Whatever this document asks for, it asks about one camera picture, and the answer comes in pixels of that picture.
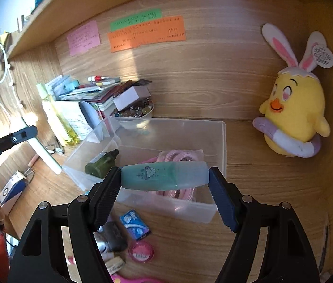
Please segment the purple spray bottle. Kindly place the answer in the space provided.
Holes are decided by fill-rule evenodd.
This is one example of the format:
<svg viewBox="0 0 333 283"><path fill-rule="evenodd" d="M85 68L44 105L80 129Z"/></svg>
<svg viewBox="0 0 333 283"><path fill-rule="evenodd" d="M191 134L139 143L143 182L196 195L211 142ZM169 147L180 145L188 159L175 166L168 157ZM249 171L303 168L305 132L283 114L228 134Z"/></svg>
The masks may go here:
<svg viewBox="0 0 333 283"><path fill-rule="evenodd" d="M122 252L128 247L128 242L114 221L105 223L94 234L100 252Z"/></svg>

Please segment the green glass bottle white cap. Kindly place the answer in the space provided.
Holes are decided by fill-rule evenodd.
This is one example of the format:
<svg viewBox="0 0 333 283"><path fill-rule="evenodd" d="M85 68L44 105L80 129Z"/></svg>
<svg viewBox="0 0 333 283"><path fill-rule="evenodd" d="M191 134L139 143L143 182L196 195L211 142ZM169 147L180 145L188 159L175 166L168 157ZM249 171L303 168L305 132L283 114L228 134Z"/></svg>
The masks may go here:
<svg viewBox="0 0 333 283"><path fill-rule="evenodd" d="M115 166L115 160L118 155L119 150L117 149L99 153L86 164L85 172L88 175L103 179L110 169Z"/></svg>

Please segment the teal highlighter marker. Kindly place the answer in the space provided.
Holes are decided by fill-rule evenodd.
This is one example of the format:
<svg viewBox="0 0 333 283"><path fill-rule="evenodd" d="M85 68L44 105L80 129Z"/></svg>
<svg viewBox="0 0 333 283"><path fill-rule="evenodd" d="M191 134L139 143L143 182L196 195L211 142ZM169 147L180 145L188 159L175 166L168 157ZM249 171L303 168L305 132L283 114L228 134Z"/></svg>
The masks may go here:
<svg viewBox="0 0 333 283"><path fill-rule="evenodd" d="M209 183L205 162L155 162L124 166L122 187L142 191L166 191L195 188Z"/></svg>

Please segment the blue white box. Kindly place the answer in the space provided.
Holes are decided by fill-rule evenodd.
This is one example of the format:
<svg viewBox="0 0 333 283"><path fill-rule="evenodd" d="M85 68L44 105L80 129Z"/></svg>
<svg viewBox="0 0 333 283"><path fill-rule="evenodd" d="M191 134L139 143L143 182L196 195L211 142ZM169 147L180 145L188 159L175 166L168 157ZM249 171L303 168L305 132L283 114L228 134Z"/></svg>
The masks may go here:
<svg viewBox="0 0 333 283"><path fill-rule="evenodd" d="M0 205L5 215L9 215L18 198L23 193L28 180L20 171L16 171L0 192Z"/></svg>

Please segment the silver clip tool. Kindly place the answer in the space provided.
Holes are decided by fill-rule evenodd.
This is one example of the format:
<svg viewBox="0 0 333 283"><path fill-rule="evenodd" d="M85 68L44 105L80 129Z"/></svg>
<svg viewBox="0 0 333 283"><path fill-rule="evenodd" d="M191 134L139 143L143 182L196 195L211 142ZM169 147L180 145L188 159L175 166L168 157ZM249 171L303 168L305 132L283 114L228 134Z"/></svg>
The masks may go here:
<svg viewBox="0 0 333 283"><path fill-rule="evenodd" d="M45 149L51 154L59 154L59 155L64 155L65 154L65 149L63 146L55 146L54 144L49 144L45 147Z"/></svg>

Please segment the dirty beige eraser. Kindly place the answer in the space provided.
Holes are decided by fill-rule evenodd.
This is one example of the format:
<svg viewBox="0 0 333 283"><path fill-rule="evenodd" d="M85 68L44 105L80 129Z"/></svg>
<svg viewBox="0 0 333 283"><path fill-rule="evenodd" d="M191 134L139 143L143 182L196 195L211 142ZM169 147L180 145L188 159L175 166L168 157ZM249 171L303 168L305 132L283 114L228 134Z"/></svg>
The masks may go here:
<svg viewBox="0 0 333 283"><path fill-rule="evenodd" d="M105 266L110 275L117 273L125 266L125 261L120 256L115 256L114 258L106 261Z"/></svg>

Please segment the pink scissors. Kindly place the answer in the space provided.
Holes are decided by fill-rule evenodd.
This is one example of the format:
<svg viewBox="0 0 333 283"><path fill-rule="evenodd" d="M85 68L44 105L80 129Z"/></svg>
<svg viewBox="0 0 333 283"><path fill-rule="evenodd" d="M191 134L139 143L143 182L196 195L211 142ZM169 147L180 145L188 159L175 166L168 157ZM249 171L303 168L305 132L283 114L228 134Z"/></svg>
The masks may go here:
<svg viewBox="0 0 333 283"><path fill-rule="evenodd" d="M137 279L128 279L125 278L118 273L114 273L111 275L111 279L114 283L163 283L160 280L152 279L152 278L137 278Z"/></svg>

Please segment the yellow green spray bottle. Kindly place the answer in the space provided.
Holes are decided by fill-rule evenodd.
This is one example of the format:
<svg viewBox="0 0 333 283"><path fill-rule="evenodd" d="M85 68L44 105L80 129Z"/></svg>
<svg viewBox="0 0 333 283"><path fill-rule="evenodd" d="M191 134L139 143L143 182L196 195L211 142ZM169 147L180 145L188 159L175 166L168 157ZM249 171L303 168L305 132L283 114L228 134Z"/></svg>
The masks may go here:
<svg viewBox="0 0 333 283"><path fill-rule="evenodd" d="M68 121L58 112L54 105L54 100L50 94L48 94L45 86L41 83L36 85L36 89L42 100L42 108L47 116L47 121L50 125L54 135L59 140L62 146L70 145L74 146L79 142L79 137L73 130Z"/></svg>

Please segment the white paper with writing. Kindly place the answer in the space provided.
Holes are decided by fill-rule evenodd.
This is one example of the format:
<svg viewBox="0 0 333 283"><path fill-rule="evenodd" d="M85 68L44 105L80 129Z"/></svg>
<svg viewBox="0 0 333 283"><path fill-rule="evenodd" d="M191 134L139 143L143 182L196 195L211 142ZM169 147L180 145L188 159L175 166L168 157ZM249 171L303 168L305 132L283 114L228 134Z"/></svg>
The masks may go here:
<svg viewBox="0 0 333 283"><path fill-rule="evenodd" d="M81 141L83 141L92 131L88 124L79 102L73 101L56 101L56 109L68 121L68 124L75 131Z"/></svg>

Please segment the blue Max staple box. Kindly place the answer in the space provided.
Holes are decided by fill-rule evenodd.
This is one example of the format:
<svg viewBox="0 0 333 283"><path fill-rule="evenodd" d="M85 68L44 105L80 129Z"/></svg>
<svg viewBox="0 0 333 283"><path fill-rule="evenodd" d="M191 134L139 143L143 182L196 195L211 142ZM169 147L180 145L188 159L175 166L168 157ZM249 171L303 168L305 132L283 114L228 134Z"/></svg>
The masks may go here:
<svg viewBox="0 0 333 283"><path fill-rule="evenodd" d="M128 231L130 237L136 241L150 235L151 230L146 223L140 218L135 210L129 210L119 217L120 222Z"/></svg>

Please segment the stack of books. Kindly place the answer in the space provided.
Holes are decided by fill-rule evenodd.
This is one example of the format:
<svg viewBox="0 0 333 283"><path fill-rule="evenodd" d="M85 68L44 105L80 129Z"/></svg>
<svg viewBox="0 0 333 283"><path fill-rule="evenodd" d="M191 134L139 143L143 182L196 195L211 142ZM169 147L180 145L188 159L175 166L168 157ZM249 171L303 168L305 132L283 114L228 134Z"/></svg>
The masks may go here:
<svg viewBox="0 0 333 283"><path fill-rule="evenodd" d="M72 80L71 76L60 75L46 83L45 89L54 100L104 105L132 86L147 86L150 83L152 81L146 79L122 80L114 77L109 81L80 84L78 80Z"/></svg>

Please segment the red white marker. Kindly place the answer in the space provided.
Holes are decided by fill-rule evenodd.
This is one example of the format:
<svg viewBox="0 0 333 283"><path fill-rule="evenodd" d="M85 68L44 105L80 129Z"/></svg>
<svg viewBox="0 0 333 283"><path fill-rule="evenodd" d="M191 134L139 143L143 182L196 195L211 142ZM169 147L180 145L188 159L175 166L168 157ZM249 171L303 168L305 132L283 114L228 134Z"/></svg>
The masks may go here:
<svg viewBox="0 0 333 283"><path fill-rule="evenodd" d="M109 81L113 80L113 77L105 77L105 76L89 76L87 80L89 82L103 82L103 81Z"/></svg>

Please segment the clear plastic storage bin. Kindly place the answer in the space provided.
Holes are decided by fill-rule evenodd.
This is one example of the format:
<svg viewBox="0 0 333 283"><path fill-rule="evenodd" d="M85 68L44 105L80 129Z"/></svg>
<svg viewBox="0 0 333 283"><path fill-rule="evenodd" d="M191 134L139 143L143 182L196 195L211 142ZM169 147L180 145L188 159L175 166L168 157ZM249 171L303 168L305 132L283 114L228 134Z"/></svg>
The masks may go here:
<svg viewBox="0 0 333 283"><path fill-rule="evenodd" d="M195 151L209 167L226 173L226 125L222 121L165 118L115 118L102 120L86 136L63 164L63 170L84 192L100 181L88 175L85 166L105 151L119 151L119 167L153 162L175 150ZM152 192L121 189L117 202L134 208L172 216L181 220L208 224L217 207L207 186L196 188L191 199L174 198Z"/></svg>

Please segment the small white box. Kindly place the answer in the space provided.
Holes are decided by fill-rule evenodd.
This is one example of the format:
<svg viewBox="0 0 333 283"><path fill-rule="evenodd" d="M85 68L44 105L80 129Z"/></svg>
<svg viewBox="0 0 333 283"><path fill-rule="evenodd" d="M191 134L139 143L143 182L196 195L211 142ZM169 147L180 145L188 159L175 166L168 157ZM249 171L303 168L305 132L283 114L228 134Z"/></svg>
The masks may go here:
<svg viewBox="0 0 333 283"><path fill-rule="evenodd" d="M150 97L146 86L132 86L113 99L118 111L123 111L132 104Z"/></svg>

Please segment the pink sticky note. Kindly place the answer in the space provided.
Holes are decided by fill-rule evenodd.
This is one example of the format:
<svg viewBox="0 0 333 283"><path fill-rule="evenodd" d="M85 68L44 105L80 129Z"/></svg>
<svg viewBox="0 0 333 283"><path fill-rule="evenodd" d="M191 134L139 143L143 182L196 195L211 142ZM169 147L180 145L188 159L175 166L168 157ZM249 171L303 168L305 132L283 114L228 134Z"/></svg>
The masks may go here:
<svg viewBox="0 0 333 283"><path fill-rule="evenodd" d="M96 20L92 20L67 35L70 56L82 54L101 44Z"/></svg>

